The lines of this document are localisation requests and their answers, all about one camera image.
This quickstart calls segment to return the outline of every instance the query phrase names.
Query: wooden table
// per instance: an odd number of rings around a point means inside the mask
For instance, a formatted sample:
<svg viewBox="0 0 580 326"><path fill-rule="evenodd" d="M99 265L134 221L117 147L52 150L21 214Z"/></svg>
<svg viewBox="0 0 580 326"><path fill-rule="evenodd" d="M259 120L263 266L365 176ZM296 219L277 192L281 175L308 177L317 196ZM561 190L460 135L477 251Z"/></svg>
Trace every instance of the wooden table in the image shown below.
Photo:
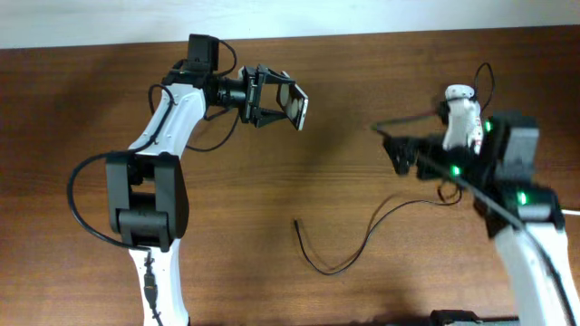
<svg viewBox="0 0 580 326"><path fill-rule="evenodd" d="M580 27L373 34L234 41L239 62L288 71L310 96L304 131L281 121L240 125L220 150L187 152L190 218L181 248L185 304L195 324L342 324L392 321L434 309L512 315L509 279L471 196L458 206L416 205L392 215L361 260L336 277L300 253L342 262L373 212L436 199L436 182L398 177L372 122L433 108L452 83L471 83L481 62L498 83L487 112L537 117L540 183L563 207L580 206ZM73 167L125 149L150 118L147 89L185 57L186 43L0 51L0 324L136 325L135 267L125 250L73 220L64 195ZM221 52L222 69L231 64ZM485 91L488 77L480 83ZM269 90L270 98L276 90ZM220 141L229 114L201 122L191 144ZM397 134L443 130L437 119ZM78 180L86 219L107 234L105 176ZM580 221L567 221L580 282Z"/></svg>

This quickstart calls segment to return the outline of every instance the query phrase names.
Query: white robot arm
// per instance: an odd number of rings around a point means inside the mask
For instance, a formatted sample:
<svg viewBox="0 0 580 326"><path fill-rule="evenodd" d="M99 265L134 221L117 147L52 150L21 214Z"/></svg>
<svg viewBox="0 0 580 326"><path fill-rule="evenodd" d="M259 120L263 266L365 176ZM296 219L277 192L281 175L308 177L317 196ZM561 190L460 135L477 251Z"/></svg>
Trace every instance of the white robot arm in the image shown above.
<svg viewBox="0 0 580 326"><path fill-rule="evenodd" d="M442 139L394 138L382 130L383 146L397 174L416 163L419 179L443 177L474 194L510 276L522 325L578 325L564 217L556 193L531 181L536 122L507 112L482 124L474 94L467 85L448 87L439 111L449 124Z"/></svg>
<svg viewBox="0 0 580 326"><path fill-rule="evenodd" d="M196 124L237 109L234 127L238 119L257 128L286 119L296 129L304 125L308 98L287 73L273 72L261 64L243 67L237 79L225 77L235 64L229 71L214 73L219 43L232 51L236 62L236 53L228 44L192 34L188 59L176 63L161 84L150 88L150 102L156 87L162 89L161 100L139 138L126 151L87 158L73 171L67 187L69 206L81 226L101 240L129 249L140 278L145 326L189 324L179 279L179 244L188 225L189 202L179 161ZM278 85L282 110L259 106L265 84ZM208 117L209 106L224 109ZM121 241L94 230L74 204L76 176L100 158L106 158L111 229L121 234ZM143 182L153 182L155 191L133 190Z"/></svg>

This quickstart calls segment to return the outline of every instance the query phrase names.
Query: green led light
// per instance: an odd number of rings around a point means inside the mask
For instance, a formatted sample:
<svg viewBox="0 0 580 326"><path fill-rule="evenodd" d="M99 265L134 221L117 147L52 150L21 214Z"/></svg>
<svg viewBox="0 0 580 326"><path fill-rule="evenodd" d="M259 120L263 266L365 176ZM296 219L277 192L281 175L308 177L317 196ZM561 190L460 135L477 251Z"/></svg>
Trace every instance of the green led light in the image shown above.
<svg viewBox="0 0 580 326"><path fill-rule="evenodd" d="M460 174L461 174L461 168L459 168L458 166L451 166L451 175L453 177L456 177Z"/></svg>
<svg viewBox="0 0 580 326"><path fill-rule="evenodd" d="M486 128L486 132L490 132L493 128L493 126L491 125L491 122L486 121L485 128Z"/></svg>
<svg viewBox="0 0 580 326"><path fill-rule="evenodd" d="M526 193L524 192L518 192L517 193L517 201L519 202L520 205L525 205L527 204L527 196Z"/></svg>

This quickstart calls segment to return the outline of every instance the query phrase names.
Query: black cable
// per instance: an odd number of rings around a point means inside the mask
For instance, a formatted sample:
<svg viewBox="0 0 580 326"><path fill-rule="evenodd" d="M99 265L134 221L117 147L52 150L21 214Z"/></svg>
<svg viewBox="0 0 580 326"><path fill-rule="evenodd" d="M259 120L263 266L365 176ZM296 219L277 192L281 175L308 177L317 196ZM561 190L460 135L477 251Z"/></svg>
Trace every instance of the black cable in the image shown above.
<svg viewBox="0 0 580 326"><path fill-rule="evenodd" d="M298 235L298 242L300 243L300 249L302 250L302 254L304 256L304 258L306 259L306 261L320 274L325 275L325 276L332 276L332 275L337 275L338 273L342 273L344 271L346 271L349 267L351 267L361 256L361 254L363 253L364 248L366 247L366 245L369 242L369 239L371 238L372 233L374 232L374 230L376 230L376 228L379 226L379 224L385 219L387 218L387 216L389 216L390 214L396 212L397 210L399 210L400 208L403 208L407 205L411 205L411 204L419 204L419 203L424 203L424 204L431 204L431 205L435 205L435 206L453 206L456 205L459 201L461 201L461 199L463 198L463 192L461 190L459 190L459 197L453 201L453 202L449 202L449 203L438 203L438 202L433 202L430 200L424 200L424 199L416 199L416 200L410 200L408 202L402 203L398 206L396 206L395 208L391 209L390 211L388 211L385 215L383 215L378 221L377 223L375 223L371 230L369 230L366 234L366 236L364 237L364 241L362 242L362 245L359 247L359 249L357 250L356 254L354 255L354 258L343 268L334 271L334 272L325 272L323 270L321 270L320 268L318 268L313 262L312 260L310 260L310 257L308 257L308 254L306 253L305 250L305 246L302 242L302 236L300 235L300 226L298 225L298 221L294 220L294 228L296 230L296 234Z"/></svg>
<svg viewBox="0 0 580 326"><path fill-rule="evenodd" d="M203 120L205 120L205 121L212 121L213 119L219 118L219 117L223 116L224 114L230 112L231 110L232 110L232 107L227 107L227 108L225 108L225 109L223 109L223 110L221 110L221 111L219 111L217 113L214 113L214 114L212 114L210 116L208 116L208 111L206 110L206 112L203 115Z"/></svg>
<svg viewBox="0 0 580 326"><path fill-rule="evenodd" d="M239 114L236 114L236 119L234 120L234 124L232 125L232 128L229 130L229 133L226 135L226 137L220 141L216 146L210 147L209 149L198 149L198 148L194 148L193 146L190 145L186 145L186 149L191 149L197 152L201 152L201 153L207 153L210 152L212 150L216 150L219 149L220 147L222 147L222 145L224 145L229 138L232 136L232 134L234 133L234 130L236 129L236 125L237 122L239 121Z"/></svg>
<svg viewBox="0 0 580 326"><path fill-rule="evenodd" d="M461 188L455 185L455 191L453 191L453 194L445 196L443 194L443 186L445 186L445 184L447 184L447 180L443 180L443 182L441 182L441 184L437 186L437 196L439 196L441 201L444 203L446 203L449 199L452 199L454 196L458 194L459 191L461 191Z"/></svg>
<svg viewBox="0 0 580 326"><path fill-rule="evenodd" d="M542 247L542 245L537 241L537 239L531 233L529 233L529 231L527 231L526 224L522 220L514 216L512 213L510 213L508 210L506 210L504 207L502 207L500 204L496 203L491 197L489 197L483 191L479 190L475 186L471 185L467 180L464 180L459 176L452 176L446 168L444 168L437 162L433 161L432 159L423 156L422 154L419 154L417 160L420 160L423 163L431 166L431 168L441 173L442 176L456 183L460 187L463 187L471 191L474 197L481 200L486 206L496 211L499 214L499 216L501 216L504 219L504 221L506 221L509 225L514 227L516 230L521 231L522 233L524 233L524 235L527 236L532 245L538 251L542 260L544 260L544 262L546 263L548 271L552 276L552 278L554 279L556 289L558 291L558 296L560 297L560 300L565 308L565 317L568 319L569 323L572 326L576 326L574 313L572 311L572 305L570 304L568 296L566 295L566 290L564 289L564 285L562 284L562 277L560 276L560 272L554 266L554 262L552 262L552 259L547 254L544 247Z"/></svg>
<svg viewBox="0 0 580 326"><path fill-rule="evenodd" d="M473 85L474 85L474 91L475 91L475 93L473 94L473 99L477 100L478 96L479 96L478 79L479 79L479 72L481 72L481 69L483 69L483 67L488 67L488 70L489 70L489 77L491 78L491 92L489 93L488 100L481 107L481 113L483 113L483 110L485 110L486 107L491 102L491 98L493 97L493 93L496 90L496 78L493 75L493 70L491 69L491 65L489 64L489 62L483 62L479 66L477 71L475 72L475 77L473 78Z"/></svg>
<svg viewBox="0 0 580 326"><path fill-rule="evenodd" d="M415 114L415 115L411 115L411 116L407 116L407 117L395 118L395 119L390 119L390 120L383 120L383 121L373 123L371 125L371 130L377 131L380 129L380 126L396 125L396 124L403 124L403 123L410 123L410 122L425 120L427 118L435 116L436 114L437 114L437 111L429 110L429 111L426 111L423 113L419 113L419 114Z"/></svg>
<svg viewBox="0 0 580 326"><path fill-rule="evenodd" d="M234 48L231 45L229 45L226 41L219 40L219 42L222 43L222 44L224 44L228 48L228 50L230 52L232 52L232 56L234 57L234 64L232 65L231 68L229 68L228 70L226 70L224 72L219 72L219 73L214 74L214 76L216 76L216 77L223 77L223 76L226 76L226 75L230 74L232 71L234 71L234 69L236 69L236 66L237 66L237 54L236 54L236 50L234 50Z"/></svg>
<svg viewBox="0 0 580 326"><path fill-rule="evenodd" d="M147 252L147 259L145 261L145 265L148 266L148 268L149 268L149 273L152 276L153 285L155 285L155 277L150 272L150 265L153 263L153 261L151 259L151 249L148 247L139 246L139 245L124 244L123 242L117 241L117 240L115 240L107 235L102 234L101 232L95 230L92 226L90 226L82 218L81 213L79 213L79 210L76 206L76 203L74 202L74 180L77 178L79 173L84 168L86 168L89 164L91 164L92 162L95 162L95 161L97 161L99 159L103 159L103 158L114 158L114 157L118 157L118 156L132 156L135 153L138 153L138 152L148 148L149 146L151 146L151 144L153 144L155 142L155 140L157 139L158 135L161 132L161 129L163 128L163 125L165 124L165 121L167 120L167 117L169 116L169 114L171 113L171 110L173 109L173 106L175 105L173 94L166 86L161 85L161 84L154 84L154 85L151 85L151 87L149 88L148 95L149 95L150 103L152 103L151 97L152 97L153 90L155 90L155 88L161 88L169 95L169 106L168 106L167 110L165 111L165 113L163 114L163 117L161 118L161 121L159 122L159 126L155 129L153 134L150 136L149 140L147 140L147 142L145 144L139 146L136 149L101 153L101 154L97 154L97 155L94 155L94 156L91 156L91 157L85 159L78 166L76 166L76 168L74 168L72 170L72 174L69 177L69 181L66 185L66 196L67 196L69 208L72 211L72 216L82 226L82 228L85 231L87 231L91 235L96 236L97 238L101 239L102 241L104 241L108 244L116 245L116 246L124 248L124 249L139 250L139 251ZM157 285L155 285L155 293L156 293L155 296L157 297ZM155 306L156 303L150 302L150 305ZM160 314L157 313L157 310L155 310L155 309L152 309L152 312L153 312L153 318L155 318L158 321L159 326L162 326L163 324L161 323L161 319L159 317Z"/></svg>

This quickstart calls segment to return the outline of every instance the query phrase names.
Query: white wall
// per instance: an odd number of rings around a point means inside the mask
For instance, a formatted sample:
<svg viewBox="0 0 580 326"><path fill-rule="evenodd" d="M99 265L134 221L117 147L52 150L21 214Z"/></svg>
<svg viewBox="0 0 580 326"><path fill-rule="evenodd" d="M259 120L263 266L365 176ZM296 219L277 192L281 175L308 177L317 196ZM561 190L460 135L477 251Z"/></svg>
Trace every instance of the white wall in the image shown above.
<svg viewBox="0 0 580 326"><path fill-rule="evenodd" d="M0 48L580 24L578 0L0 0Z"/></svg>

